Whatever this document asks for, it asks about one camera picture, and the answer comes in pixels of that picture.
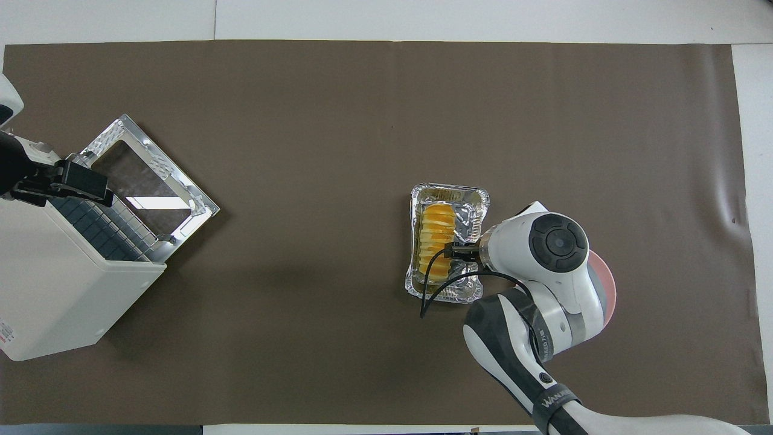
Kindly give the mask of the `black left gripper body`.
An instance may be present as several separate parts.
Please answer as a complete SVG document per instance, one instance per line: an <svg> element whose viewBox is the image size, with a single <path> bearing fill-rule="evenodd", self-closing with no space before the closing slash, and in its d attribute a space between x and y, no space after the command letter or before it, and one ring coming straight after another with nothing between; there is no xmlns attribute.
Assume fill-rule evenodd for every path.
<svg viewBox="0 0 773 435"><path fill-rule="evenodd" d="M36 166L23 145L14 136L1 132L1 195L2 198L36 198L36 195L16 191L18 182L34 176Z"/></svg>

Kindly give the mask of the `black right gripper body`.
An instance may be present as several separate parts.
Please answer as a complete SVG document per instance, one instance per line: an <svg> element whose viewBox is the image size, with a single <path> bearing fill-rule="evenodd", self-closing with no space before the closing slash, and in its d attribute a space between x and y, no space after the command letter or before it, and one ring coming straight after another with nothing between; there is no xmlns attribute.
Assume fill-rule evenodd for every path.
<svg viewBox="0 0 773 435"><path fill-rule="evenodd" d="M462 262L479 262L481 247L479 242L450 242L445 244L445 257Z"/></svg>

